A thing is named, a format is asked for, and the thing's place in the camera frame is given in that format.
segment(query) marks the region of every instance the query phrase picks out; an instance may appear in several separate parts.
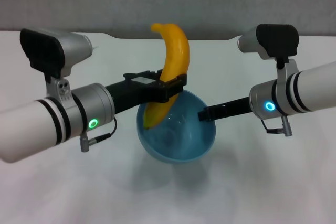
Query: bowl rim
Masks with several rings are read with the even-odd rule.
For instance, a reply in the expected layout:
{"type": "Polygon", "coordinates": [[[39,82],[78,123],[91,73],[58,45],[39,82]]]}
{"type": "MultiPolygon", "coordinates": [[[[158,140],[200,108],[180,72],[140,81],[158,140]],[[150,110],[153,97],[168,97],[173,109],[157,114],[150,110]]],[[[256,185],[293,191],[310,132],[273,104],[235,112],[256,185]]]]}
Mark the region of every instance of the bowl rim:
{"type": "MultiPolygon", "coordinates": [[[[184,89],[182,92],[187,92],[187,93],[189,93],[189,94],[195,96],[196,98],[198,98],[198,99],[202,102],[202,104],[203,104],[204,107],[207,107],[206,103],[205,103],[201,98],[199,98],[197,95],[195,95],[194,93],[192,93],[192,92],[190,92],[190,91],[188,91],[188,90],[185,90],[185,89],[184,89]]],[[[140,134],[139,134],[138,117],[139,117],[139,113],[140,113],[140,108],[141,108],[142,106],[145,106],[146,104],[147,104],[147,103],[140,104],[140,106],[139,106],[139,108],[138,108],[137,117],[136,117],[136,120],[137,120],[137,121],[136,121],[136,122],[137,122],[137,123],[136,123],[136,124],[137,124],[137,125],[136,125],[136,126],[137,126],[136,128],[138,129],[138,130],[137,130],[137,132],[138,132],[138,138],[139,138],[139,140],[140,140],[140,142],[141,142],[142,147],[143,147],[143,148],[144,148],[150,155],[153,156],[153,154],[150,153],[150,152],[146,149],[145,145],[147,146],[148,149],[151,150],[151,152],[153,152],[155,155],[157,155],[160,159],[162,158],[163,160],[167,160],[167,162],[169,162],[169,163],[188,163],[188,162],[192,162],[192,161],[195,161],[195,160],[197,160],[197,159],[203,157],[205,154],[207,154],[207,153],[210,151],[211,147],[213,146],[213,144],[214,144],[214,142],[215,142],[215,138],[216,138],[216,123],[215,123],[215,121],[207,122],[207,123],[211,123],[211,124],[213,125],[213,127],[214,127],[213,138],[212,138],[212,141],[211,141],[211,143],[210,143],[208,149],[207,149],[204,153],[202,153],[201,155],[199,155],[199,156],[197,156],[197,157],[193,157],[193,158],[190,158],[190,159],[176,159],[176,158],[166,157],[166,156],[160,154],[159,152],[157,152],[156,150],[154,150],[154,149],[153,149],[153,148],[152,148],[146,141],[144,141],[144,140],[142,139],[142,137],[139,136],[140,134]]]]}

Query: white cylinder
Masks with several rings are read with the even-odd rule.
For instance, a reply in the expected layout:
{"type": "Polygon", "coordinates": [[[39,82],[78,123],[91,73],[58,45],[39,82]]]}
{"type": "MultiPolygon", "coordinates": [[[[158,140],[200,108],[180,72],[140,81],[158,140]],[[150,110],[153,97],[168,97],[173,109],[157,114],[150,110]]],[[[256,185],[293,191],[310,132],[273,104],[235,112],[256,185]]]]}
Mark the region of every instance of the white cylinder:
{"type": "Polygon", "coordinates": [[[336,61],[303,71],[298,77],[298,93],[311,111],[336,106],[336,61]]]}
{"type": "Polygon", "coordinates": [[[65,140],[60,112],[48,99],[44,101],[53,110],[54,118],[38,101],[0,112],[0,159],[12,163],[55,146],[60,134],[55,119],[61,127],[61,142],[65,140]]]}

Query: blue led light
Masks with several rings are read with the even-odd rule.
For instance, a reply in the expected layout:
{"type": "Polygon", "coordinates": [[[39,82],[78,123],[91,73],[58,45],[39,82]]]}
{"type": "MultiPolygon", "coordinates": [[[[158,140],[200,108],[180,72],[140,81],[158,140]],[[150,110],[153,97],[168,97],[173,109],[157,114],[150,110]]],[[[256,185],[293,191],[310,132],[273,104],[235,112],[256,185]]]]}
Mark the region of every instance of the blue led light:
{"type": "Polygon", "coordinates": [[[275,105],[272,102],[265,102],[265,109],[268,111],[275,110],[275,105]]]}

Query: bowl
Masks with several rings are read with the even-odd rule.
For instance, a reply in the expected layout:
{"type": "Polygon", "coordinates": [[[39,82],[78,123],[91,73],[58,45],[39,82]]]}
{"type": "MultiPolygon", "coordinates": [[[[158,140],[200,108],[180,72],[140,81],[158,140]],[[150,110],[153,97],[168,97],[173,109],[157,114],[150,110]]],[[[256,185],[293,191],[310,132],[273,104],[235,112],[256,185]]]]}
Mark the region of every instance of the bowl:
{"type": "Polygon", "coordinates": [[[142,146],[154,158],[165,163],[187,163],[199,159],[210,150],[216,135],[214,121],[198,120],[198,112],[205,107],[199,97],[184,90],[158,126],[144,129],[146,104],[140,105],[136,126],[142,146]]]}

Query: black stripe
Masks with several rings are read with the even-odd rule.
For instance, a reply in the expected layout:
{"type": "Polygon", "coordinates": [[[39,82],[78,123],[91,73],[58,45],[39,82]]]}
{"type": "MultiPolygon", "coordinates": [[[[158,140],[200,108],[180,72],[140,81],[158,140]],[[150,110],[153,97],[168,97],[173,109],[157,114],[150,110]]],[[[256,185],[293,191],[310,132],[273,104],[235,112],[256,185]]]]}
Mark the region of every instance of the black stripe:
{"type": "Polygon", "coordinates": [[[62,128],[61,128],[59,119],[57,117],[57,114],[46,101],[44,100],[37,100],[37,101],[40,102],[44,107],[46,107],[46,109],[50,113],[51,118],[54,121],[55,129],[56,129],[56,144],[55,145],[59,145],[62,142],[62,128]]]}
{"type": "Polygon", "coordinates": [[[77,104],[79,111],[80,111],[80,115],[82,116],[82,120],[83,120],[83,132],[85,132],[88,129],[88,116],[86,115],[85,109],[83,104],[81,103],[81,101],[78,99],[78,97],[72,93],[72,97],[73,100],[75,101],[75,103],[77,104]]]}
{"type": "Polygon", "coordinates": [[[273,86],[272,86],[272,100],[273,103],[275,104],[275,107],[277,108],[277,110],[282,114],[282,115],[288,115],[286,114],[279,106],[278,100],[277,100],[277,96],[275,94],[275,89],[277,87],[277,80],[274,81],[273,86]]]}
{"type": "Polygon", "coordinates": [[[61,112],[61,115],[62,115],[63,120],[64,120],[64,125],[65,125],[65,141],[66,141],[70,138],[70,135],[71,135],[71,125],[70,125],[70,120],[69,120],[68,114],[65,111],[65,109],[63,108],[62,104],[59,101],[57,101],[55,98],[47,97],[47,99],[52,101],[57,106],[57,108],[59,109],[59,112],[61,112]]]}
{"type": "Polygon", "coordinates": [[[299,110],[298,107],[296,107],[295,103],[293,102],[293,99],[292,99],[292,96],[290,95],[290,81],[292,79],[294,74],[292,74],[288,79],[287,79],[287,82],[286,82],[286,97],[287,97],[287,100],[289,102],[289,105],[292,107],[292,109],[294,109],[296,112],[298,113],[305,113],[305,112],[302,112],[299,110]]]}
{"type": "Polygon", "coordinates": [[[299,90],[298,90],[298,79],[299,79],[299,75],[302,72],[299,72],[295,78],[294,78],[294,83],[293,83],[293,89],[294,89],[294,95],[295,95],[295,99],[297,100],[298,104],[306,111],[312,112],[312,110],[310,110],[309,108],[307,108],[304,103],[301,100],[301,97],[299,95],[299,90]]]}

